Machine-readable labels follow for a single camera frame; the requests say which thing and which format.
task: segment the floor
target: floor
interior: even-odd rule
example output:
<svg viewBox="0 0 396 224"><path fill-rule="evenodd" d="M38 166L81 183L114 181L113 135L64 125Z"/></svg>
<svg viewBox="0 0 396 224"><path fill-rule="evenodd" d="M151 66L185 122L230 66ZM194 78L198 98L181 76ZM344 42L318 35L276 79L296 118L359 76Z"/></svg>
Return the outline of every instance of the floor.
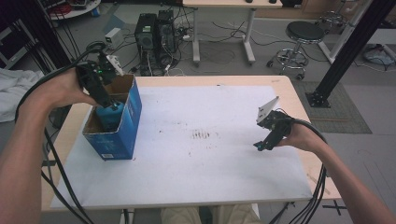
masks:
<svg viewBox="0 0 396 224"><path fill-rule="evenodd" d="M113 6L105 4L101 6L101 16L94 18L91 15L82 15L70 19L67 24L75 37L80 50L95 40L104 40L104 35L114 26L123 28L123 32L128 35L134 32L134 25L130 22L135 20L142 10L142 6ZM269 44L274 41L287 40L285 28L290 21L287 20L255 20L252 37L257 43ZM188 27L187 20L177 20L177 24ZM217 25L227 28L238 28L240 22L217 23ZM206 40L201 44L202 61L199 66L195 66L191 61L191 43L185 42L181 45L181 61L179 65L169 71L170 76L223 76L223 75L275 75L279 72L278 67L267 68L265 65L271 57L280 49L290 48L293 45L285 42L275 42L267 46L252 44L257 62L250 65L247 61L242 44L238 44L240 39L232 38L224 42L209 43L207 40L220 40L230 36L231 30L220 29L211 22L200 22L200 39ZM64 30L58 28L61 36ZM133 42L134 38L127 38L126 43ZM326 62L325 56L317 46L305 48L312 58L322 61L310 60L306 68L304 81L321 81L331 66ZM125 65L132 60L136 54L134 44L126 45L117 51L120 56L121 65ZM367 122L373 134L344 134L325 133L330 145L336 150L343 161L350 169L365 183L387 207L396 214L396 67L393 65L388 72L381 72L383 66L368 63L361 56L356 59L356 64L352 64L343 76L341 83L344 85L356 107ZM138 64L138 60L131 62L124 70L129 71ZM36 70L29 57L19 61L13 69ZM12 122L0 123L0 135L4 136L0 140L0 147L6 143L13 128ZM336 201L339 206L343 206L342 200ZM334 201L325 200L321 203L315 213L312 223L352 223L347 210L333 208L323 208L323 205L334 206ZM295 207L290 206L278 223L289 223L289 221L300 211L304 203L296 203ZM283 207L283 203L259 203L261 219L268 223L278 211ZM94 211L92 217L97 223L119 223L120 211ZM75 223L72 215L66 212L56 212L43 214L41 223ZM160 209L136 209L134 211L134 223L161 223Z"/></svg>

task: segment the human hand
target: human hand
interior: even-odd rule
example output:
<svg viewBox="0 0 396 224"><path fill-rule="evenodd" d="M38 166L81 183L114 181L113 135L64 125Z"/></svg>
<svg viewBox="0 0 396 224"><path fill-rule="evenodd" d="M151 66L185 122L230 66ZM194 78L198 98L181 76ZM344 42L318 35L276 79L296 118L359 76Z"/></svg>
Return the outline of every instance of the human hand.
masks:
<svg viewBox="0 0 396 224"><path fill-rule="evenodd" d="M286 138L282 139L277 147L292 146L299 149L316 153L326 143L310 129L302 124L294 123L291 132Z"/></svg>
<svg viewBox="0 0 396 224"><path fill-rule="evenodd" d="M42 109L51 111L56 107L76 103L97 105L91 96L82 91L82 88L78 85L76 69L71 68L37 87L29 95L22 107L39 106Z"/></svg>

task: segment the lab stool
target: lab stool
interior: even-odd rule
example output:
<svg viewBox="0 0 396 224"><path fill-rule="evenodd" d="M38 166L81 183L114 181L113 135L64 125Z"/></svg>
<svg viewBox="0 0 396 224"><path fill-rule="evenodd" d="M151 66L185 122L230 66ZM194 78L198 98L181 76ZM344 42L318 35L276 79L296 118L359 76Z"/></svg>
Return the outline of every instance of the lab stool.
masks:
<svg viewBox="0 0 396 224"><path fill-rule="evenodd" d="M294 49L282 49L276 53L271 61L267 63L267 67L272 67L274 61L277 60L282 65L283 75L286 68L301 69L303 72L297 75L298 80L303 80L305 76L305 67L308 65L308 58L301 53L302 44L317 44L322 41L324 32L315 24L307 21L293 21L286 28L286 35L292 40L297 41Z"/></svg>
<svg viewBox="0 0 396 224"><path fill-rule="evenodd" d="M315 22L315 25L319 25L319 21L322 23L329 24L328 28L324 30L324 33L327 35L333 26L345 27L347 24L347 19L345 16L341 14L341 10L343 9L346 2L356 2L358 0L341 0L340 6L335 11L327 11L323 16L319 17L319 20Z"/></svg>

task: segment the blue cardboard box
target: blue cardboard box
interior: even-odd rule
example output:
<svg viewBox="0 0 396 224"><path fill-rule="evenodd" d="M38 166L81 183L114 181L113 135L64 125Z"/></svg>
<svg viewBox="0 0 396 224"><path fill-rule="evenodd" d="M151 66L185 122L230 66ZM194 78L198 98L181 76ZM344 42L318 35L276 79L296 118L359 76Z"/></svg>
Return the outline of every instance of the blue cardboard box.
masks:
<svg viewBox="0 0 396 224"><path fill-rule="evenodd" d="M142 111L142 102L134 76L116 77L106 86L106 90L114 99L125 103L118 129L115 132L105 132L94 106L82 134L103 160L130 160L134 154L134 143Z"/></svg>

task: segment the floor mat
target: floor mat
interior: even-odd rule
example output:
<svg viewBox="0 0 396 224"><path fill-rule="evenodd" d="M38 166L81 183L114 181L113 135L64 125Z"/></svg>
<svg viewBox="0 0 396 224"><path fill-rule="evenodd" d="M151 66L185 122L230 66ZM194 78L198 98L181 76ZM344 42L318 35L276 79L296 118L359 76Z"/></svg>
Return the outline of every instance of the floor mat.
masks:
<svg viewBox="0 0 396 224"><path fill-rule="evenodd" d="M318 82L294 81L292 84L312 124L321 132L372 133L341 83L337 84L328 99L331 108L315 108L309 105L305 93L313 92Z"/></svg>

